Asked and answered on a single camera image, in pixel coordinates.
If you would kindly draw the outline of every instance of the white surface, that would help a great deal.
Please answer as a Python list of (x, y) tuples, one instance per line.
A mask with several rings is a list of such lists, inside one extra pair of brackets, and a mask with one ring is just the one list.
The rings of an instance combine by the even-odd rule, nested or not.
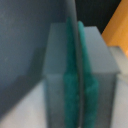
[(47, 128), (45, 83), (40, 82), (0, 122), (0, 128)]
[(85, 39), (93, 73), (117, 72), (117, 64), (97, 27), (85, 27)]
[(111, 128), (128, 128), (128, 81), (124, 79), (118, 76)]
[(123, 51), (119, 47), (109, 47), (109, 49), (120, 68), (121, 74), (128, 74), (128, 58)]
[(51, 24), (43, 75), (65, 73), (67, 64), (67, 34), (65, 23)]

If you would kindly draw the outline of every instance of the yellow object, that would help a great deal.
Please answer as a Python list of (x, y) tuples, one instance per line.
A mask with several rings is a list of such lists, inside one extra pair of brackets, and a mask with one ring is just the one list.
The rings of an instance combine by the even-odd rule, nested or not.
[(128, 0), (122, 0), (102, 33), (108, 46), (120, 46), (128, 57)]

